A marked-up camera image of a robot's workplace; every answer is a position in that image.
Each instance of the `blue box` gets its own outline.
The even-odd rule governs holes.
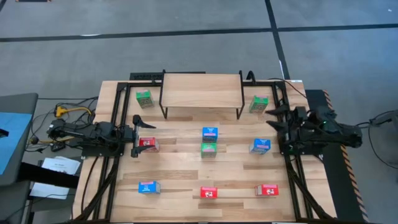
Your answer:
[[[141,194],[160,194],[160,183],[156,181],[139,182],[138,193]]]
[[[271,149],[271,140],[269,139],[254,139],[250,144],[249,152],[253,154],[265,154]]]
[[[202,142],[203,143],[216,143],[218,137],[218,128],[203,128]]]

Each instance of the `small cardboard box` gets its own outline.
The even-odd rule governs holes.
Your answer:
[[[254,96],[249,107],[250,113],[262,113],[268,105],[266,96]]]
[[[156,138],[140,138],[139,146],[154,146],[144,152],[159,152],[159,143],[157,143]]]
[[[136,98],[141,108],[148,108],[154,106],[154,100],[149,90],[142,90],[136,92]]]
[[[217,198],[216,187],[200,187],[200,198]]]
[[[217,144],[216,143],[202,143],[200,155],[202,158],[216,157],[217,155]]]
[[[278,185],[276,184],[261,184],[254,188],[256,196],[277,196],[279,195]]]
[[[249,146],[249,152],[252,154],[265,154],[271,149],[271,140],[269,139],[254,139]]]
[[[140,194],[160,194],[160,183],[156,181],[139,182],[138,193]]]
[[[218,128],[203,128],[202,142],[203,143],[216,143],[218,138]]]

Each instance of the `red box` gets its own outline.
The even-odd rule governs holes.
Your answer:
[[[276,184],[261,184],[254,188],[256,196],[276,196],[279,195],[278,185]]]
[[[216,187],[200,187],[201,198],[217,198]]]
[[[146,149],[144,152],[159,152],[159,144],[155,138],[140,138],[139,146],[154,146]]]

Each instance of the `wooden platform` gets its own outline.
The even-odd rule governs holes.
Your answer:
[[[242,104],[239,74],[164,75],[164,107],[240,108]]]
[[[111,119],[116,85],[114,81],[103,82],[95,121]],[[304,93],[302,83],[293,85]],[[293,88],[287,88],[291,108],[308,106],[305,98]],[[228,108],[171,108],[165,120],[156,100],[159,99],[160,88],[132,88],[132,91],[143,89],[152,92],[155,107],[141,109],[135,94],[131,94],[127,124],[132,124],[132,116],[139,114],[146,123],[156,126],[157,129],[140,129],[140,135],[156,137],[160,153],[143,152],[138,158],[131,158],[132,146],[126,146],[119,166],[111,222],[294,220],[285,163],[279,154],[276,132],[265,123],[266,120],[276,120],[275,117],[251,114],[248,106],[244,108],[240,120],[236,120],[235,111]],[[254,95],[267,95],[270,100],[267,109],[274,108],[270,87],[244,87],[244,92],[248,104]],[[218,153],[215,158],[200,157],[201,129],[204,126],[218,127]],[[271,139],[271,150],[265,155],[249,154],[249,143],[254,138]],[[313,156],[303,156],[302,159],[309,191],[326,212],[335,216],[323,164]],[[94,158],[89,158],[83,163],[73,204],[74,216],[80,214],[81,196],[93,161]],[[89,181],[84,206],[96,192],[101,165],[100,158]],[[158,180],[162,184],[160,195],[137,192],[138,182],[148,180]],[[254,186],[257,184],[278,184],[280,195],[256,198]],[[201,186],[217,187],[219,198],[200,199]],[[301,194],[298,196],[302,215],[305,216]],[[100,217],[104,216],[105,205],[106,200],[103,200]]]

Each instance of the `green milk carton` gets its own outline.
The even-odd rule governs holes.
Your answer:
[[[249,112],[250,113],[262,113],[268,105],[268,97],[266,96],[256,96],[250,104]]]
[[[202,158],[216,157],[217,143],[202,143],[200,154]]]
[[[136,92],[136,98],[141,108],[154,106],[154,100],[149,90],[141,90]]]

